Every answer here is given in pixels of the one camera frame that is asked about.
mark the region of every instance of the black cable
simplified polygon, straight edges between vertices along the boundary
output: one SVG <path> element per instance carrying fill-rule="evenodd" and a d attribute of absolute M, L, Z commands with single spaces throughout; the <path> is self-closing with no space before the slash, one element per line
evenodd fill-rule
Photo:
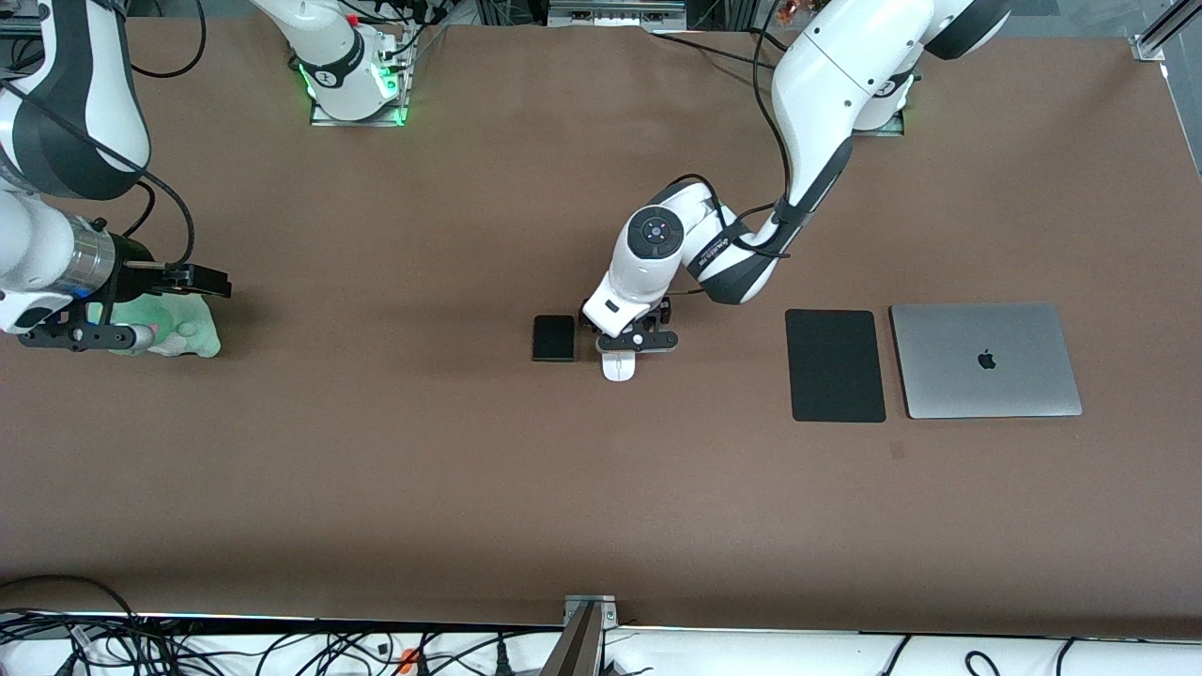
<path fill-rule="evenodd" d="M 976 658 L 983 659 L 984 663 L 989 665 L 989 669 L 993 670 L 993 676 L 1001 676 L 1001 671 L 998 671 L 998 665 L 994 664 L 992 659 L 989 659 L 989 656 L 984 654 L 981 651 L 969 651 L 969 653 L 964 656 L 964 669 L 966 669 L 969 674 L 971 674 L 972 676 L 986 676 L 980 671 L 977 671 L 975 666 L 972 666 L 972 660 Z"/>
<path fill-rule="evenodd" d="M 688 40 L 682 40 L 674 35 L 667 35 L 664 32 L 653 32 L 651 35 L 659 37 L 660 40 L 667 40 L 670 42 L 679 42 L 680 45 L 688 45 L 689 47 L 692 47 L 695 49 L 701 49 L 702 52 L 709 52 L 710 54 L 718 54 L 719 57 L 726 57 L 727 59 L 734 59 L 736 61 L 743 61 L 744 64 L 752 64 L 752 65 L 756 64 L 754 59 L 740 57 L 738 54 L 732 54 L 730 52 L 722 52 L 721 49 L 714 49 L 713 47 L 707 47 L 704 45 L 698 45 L 696 42 L 689 42 Z M 774 70 L 776 67 L 772 64 L 760 64 L 760 65 L 768 70 Z"/>
<path fill-rule="evenodd" d="M 12 93 L 13 96 L 20 99 L 22 101 L 29 102 L 31 106 L 37 108 L 43 115 L 53 120 L 54 124 L 59 125 L 65 131 L 71 134 L 71 136 L 75 136 L 79 141 L 83 141 L 84 143 L 88 143 L 93 148 L 112 156 L 117 161 L 121 162 L 123 165 L 137 172 L 138 177 L 145 178 L 147 180 L 153 183 L 159 190 L 166 192 L 167 196 L 175 202 L 175 206 L 179 207 L 179 213 L 184 215 L 184 226 L 188 229 L 188 243 L 184 247 L 184 255 L 180 256 L 179 260 L 177 260 L 173 265 L 183 265 L 188 262 L 189 259 L 192 257 L 192 249 L 196 247 L 196 223 L 192 221 L 192 212 L 188 209 L 188 204 L 184 202 L 184 198 L 180 197 L 178 192 L 172 190 L 169 185 L 163 183 L 162 179 L 160 179 L 157 176 L 150 173 L 150 171 L 147 170 L 145 167 L 139 167 L 138 165 L 133 164 L 131 160 L 126 159 L 125 155 L 121 155 L 117 150 L 113 150 L 108 146 L 101 143 L 100 141 L 96 141 L 87 131 L 83 131 L 82 129 L 77 128 L 75 124 L 65 119 L 63 115 L 50 109 L 49 106 L 47 106 L 41 100 L 22 91 L 20 88 L 18 88 L 16 84 L 12 83 L 12 81 L 0 79 L 0 88 L 4 88 L 5 90 Z"/>
<path fill-rule="evenodd" d="M 464 669 L 466 669 L 468 671 L 471 671 L 476 676 L 495 676 L 493 674 L 486 674 L 486 672 L 481 671 L 480 669 L 476 669 L 475 666 L 472 666 L 472 665 L 468 664 L 466 662 L 464 662 L 463 658 L 458 658 L 458 657 L 456 657 L 453 654 L 429 654 L 429 656 L 426 656 L 426 659 L 427 660 L 430 660 L 430 659 L 447 659 L 447 660 L 450 660 L 450 662 L 447 662 L 447 664 L 458 663 L 459 666 L 463 666 Z"/>
<path fill-rule="evenodd" d="M 508 634 L 500 634 L 495 639 L 489 639 L 487 641 L 481 641 L 481 642 L 476 644 L 475 646 L 472 646 L 472 647 L 470 647 L 470 648 L 468 648 L 465 651 L 462 651 L 462 652 L 457 653 L 454 657 L 452 657 L 446 663 L 444 663 L 444 664 L 441 664 L 441 665 L 435 666 L 434 669 L 432 669 L 430 670 L 430 676 L 434 676 L 435 674 L 438 674 L 439 671 L 442 671 L 444 669 L 446 669 L 447 666 L 451 666 L 452 664 L 458 664 L 458 660 L 468 657 L 469 654 L 471 654 L 471 653 L 474 653 L 474 652 L 476 652 L 476 651 L 478 651 L 481 648 L 487 648 L 488 646 L 495 644 L 496 641 L 504 641 L 505 639 L 512 639 L 514 636 L 524 636 L 526 634 L 537 634 L 537 633 L 541 633 L 541 631 L 542 631 L 542 629 L 523 629 L 520 631 L 510 631 Z"/>
<path fill-rule="evenodd" d="M 1060 652 L 1055 654 L 1055 676 L 1063 676 L 1064 674 L 1064 656 L 1069 654 L 1069 648 L 1072 644 L 1077 642 L 1077 638 L 1072 636 L 1060 646 Z"/>
<path fill-rule="evenodd" d="M 5 88 L 7 88 L 10 84 L 11 83 L 8 83 L 8 81 L 0 79 L 0 85 L 4 85 Z M 113 591 L 112 587 L 105 585 L 103 582 L 93 580 L 91 577 L 84 577 L 82 575 L 63 575 L 63 574 L 30 575 L 28 577 L 18 577 L 16 580 L 10 580 L 10 581 L 0 585 L 0 591 L 7 589 L 10 587 L 16 587 L 16 586 L 20 586 L 20 585 L 37 583 L 37 582 L 73 582 L 73 583 L 77 583 L 77 585 L 85 585 L 85 586 L 93 587 L 95 589 L 100 589 L 101 592 L 105 593 L 105 595 L 107 595 L 109 599 L 112 599 L 121 609 L 123 612 L 125 612 L 125 617 L 129 621 L 129 629 L 132 629 L 133 631 L 139 631 L 139 629 L 138 629 L 138 622 L 137 622 L 137 619 L 138 619 L 137 613 L 133 612 L 133 609 L 130 607 L 130 604 L 126 603 L 126 600 L 124 598 L 121 598 L 120 594 L 118 594 L 115 591 Z M 69 623 L 66 623 L 65 621 L 52 619 L 52 618 L 47 618 L 47 619 L 49 619 L 50 622 L 54 622 L 54 623 L 60 623 L 65 628 L 69 627 Z M 145 656 L 142 652 L 141 641 L 135 641 L 135 646 L 138 650 L 138 658 L 139 659 L 144 659 Z M 173 670 L 173 672 L 178 675 L 178 670 Z"/>
<path fill-rule="evenodd" d="M 184 67 L 175 69 L 168 72 L 148 71 L 145 69 L 139 69 L 138 66 L 130 64 L 130 67 L 133 69 L 133 72 L 142 73 L 147 77 L 167 79 L 171 77 L 179 77 L 186 73 L 188 71 L 195 69 L 196 64 L 201 63 L 201 58 L 204 57 L 204 46 L 208 45 L 209 41 L 209 23 L 204 19 L 204 6 L 201 4 L 201 0 L 195 0 L 195 2 L 196 2 L 196 16 L 200 17 L 201 19 L 201 41 L 196 46 L 196 55 L 192 57 L 192 60 L 188 61 L 188 64 Z"/>
<path fill-rule="evenodd" d="M 400 47 L 397 47 L 392 52 L 385 52 L 383 58 L 385 59 L 391 59 L 391 58 L 395 57 L 397 54 L 403 53 L 405 49 L 409 49 L 413 45 L 417 45 L 417 38 L 422 36 L 422 31 L 426 30 L 427 25 L 430 25 L 430 24 L 422 24 L 422 25 L 417 26 L 417 32 L 413 34 L 413 37 L 411 37 L 409 40 L 409 42 L 401 45 Z"/>
<path fill-rule="evenodd" d="M 23 69 L 28 69 L 29 66 L 36 64 L 37 61 L 41 61 L 44 57 L 46 57 L 44 52 L 38 52 L 36 54 L 30 54 L 29 57 L 25 57 L 25 49 L 22 48 L 19 52 L 17 52 L 18 60 L 13 63 L 11 66 L 8 66 L 8 70 L 19 71 Z"/>
<path fill-rule="evenodd" d="M 885 665 L 885 671 L 881 671 L 881 676 L 891 676 L 893 674 L 893 668 L 898 665 L 898 659 L 902 658 L 902 651 L 905 650 L 905 645 L 909 644 L 910 639 L 912 638 L 914 636 L 911 636 L 910 634 L 902 636 L 902 642 L 898 644 L 898 647 L 893 651 L 893 654 L 889 656 L 889 663 Z"/>
<path fill-rule="evenodd" d="M 738 219 L 743 220 L 743 219 L 748 218 L 751 214 L 757 214 L 760 212 L 767 212 L 768 209 L 770 209 L 770 208 L 773 208 L 775 206 L 776 206 L 775 202 L 768 202 L 767 204 L 760 204 L 758 207 L 751 207 L 750 209 L 748 209 L 748 210 L 743 212 L 742 214 L 739 214 Z"/>
<path fill-rule="evenodd" d="M 141 185 L 142 189 L 147 191 L 147 206 L 144 209 L 142 209 L 142 215 L 138 217 L 138 220 L 133 221 L 133 225 L 127 227 L 125 232 L 121 233 L 121 237 L 132 237 L 133 233 L 137 232 L 139 227 L 142 227 L 142 224 L 145 223 L 148 218 L 150 218 L 150 212 L 154 210 L 154 203 L 157 201 L 157 198 L 154 195 L 154 188 L 150 188 L 149 183 L 139 180 L 135 183 L 135 185 Z"/>
<path fill-rule="evenodd" d="M 768 32 L 767 30 L 751 26 L 748 29 L 748 32 L 750 32 L 751 35 L 762 35 L 764 40 L 772 42 L 772 46 L 775 47 L 776 49 L 780 49 L 781 52 L 789 51 L 789 45 L 785 45 L 780 40 L 776 40 L 776 37 L 770 32 Z"/>
<path fill-rule="evenodd" d="M 760 94 L 760 53 L 763 52 L 763 36 L 768 32 L 768 24 L 772 23 L 772 17 L 776 14 L 776 6 L 780 5 L 780 0 L 773 0 L 772 7 L 768 8 L 768 16 L 763 19 L 763 28 L 760 29 L 760 35 L 755 41 L 755 52 L 751 55 L 751 60 L 755 61 L 751 65 L 751 89 L 755 90 L 755 102 L 760 106 L 760 112 L 763 114 L 763 119 L 768 121 L 768 128 L 772 130 L 772 136 L 776 140 L 776 148 L 780 150 L 780 164 L 785 167 L 785 198 L 789 198 L 789 188 L 793 182 L 793 171 L 789 164 L 789 150 L 785 149 L 785 140 L 780 136 L 780 129 L 776 128 L 776 120 L 772 119 L 768 114 L 768 107 L 763 105 L 763 96 Z"/>
<path fill-rule="evenodd" d="M 698 183 L 703 184 L 706 189 L 709 190 L 710 197 L 714 198 L 714 209 L 718 212 L 718 223 L 722 226 L 721 231 L 725 231 L 727 225 L 726 225 L 726 214 L 722 212 L 722 202 L 718 197 L 718 190 L 714 188 L 714 184 L 710 183 L 708 178 L 701 176 L 700 173 L 686 173 L 677 178 L 672 183 L 668 183 L 668 185 L 676 185 L 677 183 L 680 183 L 682 180 L 686 180 L 690 178 L 697 179 Z M 764 256 L 768 259 L 783 260 L 791 257 L 791 254 L 775 254 L 773 251 L 761 249 L 760 247 L 756 247 L 754 244 L 748 244 L 746 242 L 743 241 L 742 237 L 731 237 L 731 244 L 733 247 L 743 249 L 744 251 L 751 251 L 752 254 Z"/>

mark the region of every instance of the green plush toy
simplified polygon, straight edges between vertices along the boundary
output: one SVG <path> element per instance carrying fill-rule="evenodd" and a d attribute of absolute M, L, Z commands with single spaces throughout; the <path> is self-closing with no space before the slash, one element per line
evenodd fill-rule
<path fill-rule="evenodd" d="M 100 321 L 99 303 L 88 306 L 88 320 Z M 196 354 L 213 357 L 221 350 L 218 328 L 204 298 L 198 295 L 154 296 L 145 293 L 129 303 L 113 306 L 113 324 L 149 326 L 154 344 L 145 350 L 112 350 L 118 355 L 139 355 L 150 351 L 166 357 Z"/>

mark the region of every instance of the black mouse pad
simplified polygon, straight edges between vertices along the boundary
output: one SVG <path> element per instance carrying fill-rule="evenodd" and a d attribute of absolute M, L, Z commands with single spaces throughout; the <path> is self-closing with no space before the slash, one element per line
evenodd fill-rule
<path fill-rule="evenodd" d="M 885 422 L 873 313 L 787 310 L 785 334 L 793 420 Z"/>

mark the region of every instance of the power cord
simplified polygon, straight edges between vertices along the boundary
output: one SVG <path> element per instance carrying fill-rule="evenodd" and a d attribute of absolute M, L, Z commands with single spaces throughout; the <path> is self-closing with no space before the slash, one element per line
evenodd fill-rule
<path fill-rule="evenodd" d="M 452 664 L 458 664 L 460 659 L 468 657 L 469 654 L 471 654 L 471 653 L 474 653 L 474 652 L 476 652 L 476 651 L 478 651 L 481 648 L 487 648 L 488 646 L 490 646 L 493 644 L 496 644 L 499 641 L 504 641 L 505 639 L 512 639 L 514 636 L 525 636 L 526 634 L 537 634 L 540 631 L 541 631 L 541 629 L 523 629 L 520 631 L 510 631 L 507 634 L 499 634 L 495 639 L 489 639 L 487 641 L 481 641 L 481 642 L 476 644 L 475 646 L 471 646 L 470 648 L 466 648 L 464 651 L 460 651 L 460 652 L 456 653 L 446 663 L 440 664 L 439 666 L 435 666 L 434 669 L 432 669 L 428 675 L 418 672 L 418 676 L 434 676 L 435 674 L 438 674 L 439 671 L 442 671 L 447 666 L 451 666 Z"/>
<path fill-rule="evenodd" d="M 1055 676 L 1063 676 L 1064 672 L 1064 656 L 1069 654 L 1069 648 L 1077 642 L 1077 638 L 1072 636 L 1060 646 L 1060 652 L 1055 653 Z"/>
<path fill-rule="evenodd" d="M 726 214 L 722 212 L 722 202 L 718 197 L 718 190 L 714 188 L 714 184 L 710 183 L 708 178 L 701 176 L 700 173 L 686 173 L 677 178 L 676 180 L 668 183 L 668 185 L 676 185 L 677 183 L 689 180 L 690 178 L 696 179 L 698 183 L 704 185 L 707 190 L 709 190 L 709 196 L 714 200 L 714 210 L 718 212 L 718 223 L 722 226 L 720 232 L 725 232 L 730 226 L 726 224 Z M 751 251 L 752 254 L 756 254 L 758 256 L 764 256 L 767 259 L 783 260 L 791 256 L 791 254 L 776 254 L 774 251 L 768 251 L 766 249 L 761 249 L 760 247 L 748 244 L 742 239 L 742 237 L 731 237 L 731 244 L 739 249 L 743 249 L 744 251 Z"/>
<path fill-rule="evenodd" d="M 789 52 L 789 45 L 785 45 L 780 40 L 776 40 L 776 37 L 773 36 L 767 30 L 751 26 L 748 29 L 748 32 L 750 32 L 751 35 L 762 35 L 763 38 L 767 40 L 768 42 L 772 42 L 772 46 L 775 47 L 776 49 L 780 49 L 781 52 Z"/>
<path fill-rule="evenodd" d="M 422 25 L 417 26 L 417 31 L 413 34 L 413 37 L 411 37 L 409 40 L 409 42 L 401 45 L 400 47 L 397 47 L 392 52 L 385 52 L 383 58 L 385 59 L 391 59 L 391 58 L 395 57 L 397 54 L 403 54 L 405 52 L 405 49 L 409 49 L 413 45 L 417 45 L 417 38 L 422 36 L 422 31 L 426 30 L 426 26 L 428 26 L 428 25 L 430 25 L 430 24 L 422 24 Z"/>
<path fill-rule="evenodd" d="M 667 40 L 668 42 L 677 42 L 679 45 L 686 45 L 686 46 L 692 47 L 695 49 L 701 49 L 702 52 L 709 52 L 710 54 L 718 54 L 719 57 L 726 57 L 727 59 L 734 59 L 736 61 L 743 61 L 744 64 L 752 64 L 752 65 L 755 65 L 757 63 L 755 59 L 749 59 L 746 57 L 740 57 L 738 54 L 732 54 L 730 52 L 724 52 L 721 49 L 715 49 L 715 48 L 708 47 L 706 45 L 698 45 L 696 42 L 690 42 L 688 40 L 682 40 L 682 38 L 679 38 L 679 37 L 677 37 L 674 35 L 667 35 L 667 34 L 664 34 L 664 32 L 653 32 L 651 35 L 655 36 L 655 37 L 659 37 L 660 40 Z M 760 65 L 763 66 L 763 67 L 766 67 L 766 69 L 768 69 L 768 70 L 774 70 L 776 67 L 776 66 L 774 66 L 772 64 L 760 64 Z"/>
<path fill-rule="evenodd" d="M 776 126 L 776 120 L 772 119 L 768 114 L 768 107 L 763 105 L 763 96 L 760 93 L 760 54 L 763 52 L 763 38 L 768 34 L 768 24 L 772 23 L 772 18 L 776 14 L 776 6 L 780 5 L 780 0 L 773 0 L 772 7 L 768 10 L 768 16 L 763 19 L 763 26 L 755 41 L 755 52 L 751 55 L 751 89 L 755 91 L 756 106 L 760 106 L 760 113 L 763 114 L 763 119 L 768 123 L 768 129 L 772 130 L 773 138 L 776 140 L 776 148 L 780 150 L 780 164 L 785 168 L 785 195 L 789 195 L 789 188 L 793 182 L 793 170 L 789 164 L 789 150 L 785 149 L 785 140 L 780 136 L 780 129 Z"/>
<path fill-rule="evenodd" d="M 912 638 L 914 636 L 910 635 L 910 634 L 906 634 L 905 636 L 902 636 L 902 642 L 898 644 L 898 647 L 894 648 L 893 654 L 889 656 L 889 663 L 885 665 L 885 671 L 881 671 L 881 676 L 892 676 L 893 675 L 893 668 L 898 665 L 898 659 L 902 658 L 902 651 L 905 650 L 906 644 L 909 644 L 910 639 L 912 639 Z"/>
<path fill-rule="evenodd" d="M 196 55 L 192 57 L 192 60 L 188 61 L 185 66 L 168 72 L 148 71 L 145 69 L 139 69 L 138 66 L 130 64 L 130 67 L 133 69 L 133 72 L 142 73 L 147 77 L 153 77 L 157 79 L 167 79 L 172 77 L 179 77 L 191 71 L 192 69 L 196 67 L 196 64 L 201 63 L 201 58 L 204 57 L 204 47 L 206 45 L 208 45 L 209 41 L 209 24 L 208 20 L 206 20 L 204 18 L 204 6 L 201 4 L 201 0 L 195 0 L 195 2 L 196 2 L 196 16 L 201 20 L 201 41 L 196 46 Z"/>
<path fill-rule="evenodd" d="M 984 660 L 984 663 L 988 664 L 989 669 L 993 671 L 992 676 L 1001 676 L 1001 671 L 998 671 L 998 665 L 994 664 L 992 659 L 989 659 L 989 656 L 984 654 L 981 651 L 969 651 L 969 653 L 964 656 L 964 669 L 966 669 L 968 672 L 971 674 L 972 676 L 986 676 L 984 674 L 981 674 L 980 671 L 976 670 L 976 666 L 974 665 L 972 662 L 975 659 Z"/>
<path fill-rule="evenodd" d="M 138 165 L 133 164 L 133 161 L 125 158 L 125 155 L 121 155 L 117 150 L 113 150 L 108 146 L 93 138 L 87 131 L 83 131 L 82 129 L 72 124 L 70 120 L 58 114 L 53 109 L 50 109 L 50 107 L 47 106 L 43 101 L 29 94 L 25 94 L 19 87 L 13 84 L 11 79 L 0 79 L 0 88 L 4 88 L 13 96 L 37 108 L 38 112 L 41 112 L 43 115 L 54 121 L 54 124 L 63 128 L 63 130 L 70 134 L 71 136 L 75 136 L 77 140 L 83 141 L 84 143 L 91 146 L 93 148 L 100 150 L 101 153 L 105 153 L 108 156 L 115 159 L 117 161 L 121 162 L 130 170 L 135 171 L 138 174 L 138 177 L 145 178 L 147 180 L 153 183 L 159 190 L 166 192 L 167 196 L 175 202 L 175 206 L 179 207 L 179 212 L 184 215 L 184 227 L 188 230 L 188 243 L 184 247 L 184 255 L 182 255 L 179 260 L 174 262 L 174 265 L 183 265 L 188 262 L 189 259 L 192 257 L 192 249 L 196 247 L 196 224 L 195 221 L 192 221 L 192 212 L 188 209 L 188 204 L 184 202 L 184 198 L 180 197 L 178 192 L 175 192 L 169 185 L 163 183 L 162 179 L 160 179 L 157 176 L 150 173 L 150 171 L 147 170 L 145 167 L 139 167 Z"/>
<path fill-rule="evenodd" d="M 147 191 L 147 206 L 144 209 L 142 209 L 142 215 L 138 217 L 138 220 L 133 221 L 133 225 L 131 225 L 125 232 L 123 232 L 121 237 L 132 237 L 133 233 L 137 232 L 139 227 L 142 227 L 142 224 L 145 223 L 148 218 L 150 218 L 150 212 L 154 210 L 154 203 L 156 201 L 154 188 L 151 188 L 150 184 L 144 180 L 139 180 L 135 185 L 139 185 L 142 186 L 143 190 Z"/>

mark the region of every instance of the metal bracket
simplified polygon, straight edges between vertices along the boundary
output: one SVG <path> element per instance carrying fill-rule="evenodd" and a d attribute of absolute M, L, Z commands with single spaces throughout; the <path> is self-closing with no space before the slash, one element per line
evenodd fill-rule
<path fill-rule="evenodd" d="M 618 628 L 618 603 L 609 595 L 572 594 L 564 597 L 564 624 L 567 624 L 576 611 L 589 601 L 601 604 L 601 628 L 605 630 Z"/>
<path fill-rule="evenodd" d="M 1155 52 L 1153 52 L 1150 54 L 1144 52 L 1143 36 L 1142 35 L 1132 35 L 1130 38 L 1127 38 L 1127 42 L 1131 43 L 1131 55 L 1133 55 L 1135 60 L 1137 60 L 1139 63 L 1152 64 L 1152 63 L 1155 63 L 1155 61 L 1164 61 L 1165 60 L 1165 51 L 1164 49 L 1156 49 Z"/>

